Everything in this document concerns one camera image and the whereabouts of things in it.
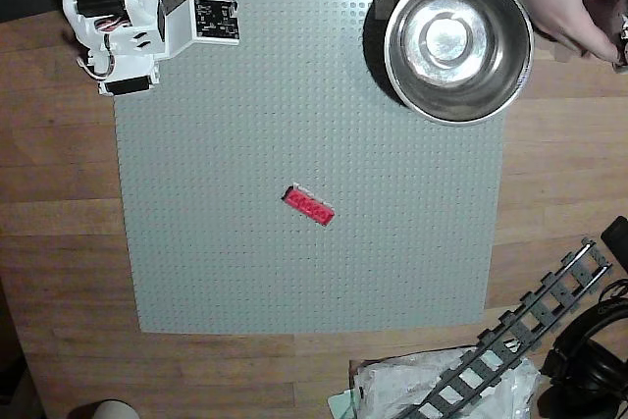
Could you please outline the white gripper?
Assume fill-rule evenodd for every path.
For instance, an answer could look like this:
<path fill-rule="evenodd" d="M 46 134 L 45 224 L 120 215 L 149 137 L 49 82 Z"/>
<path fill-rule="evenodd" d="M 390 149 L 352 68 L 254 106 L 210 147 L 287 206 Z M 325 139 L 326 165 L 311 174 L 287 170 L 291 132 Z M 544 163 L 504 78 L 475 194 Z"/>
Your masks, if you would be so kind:
<path fill-rule="evenodd" d="M 99 93 L 122 96 L 150 90 L 159 82 L 158 62 L 166 53 L 166 35 L 149 30 L 126 35 L 108 35 L 96 52 Z"/>

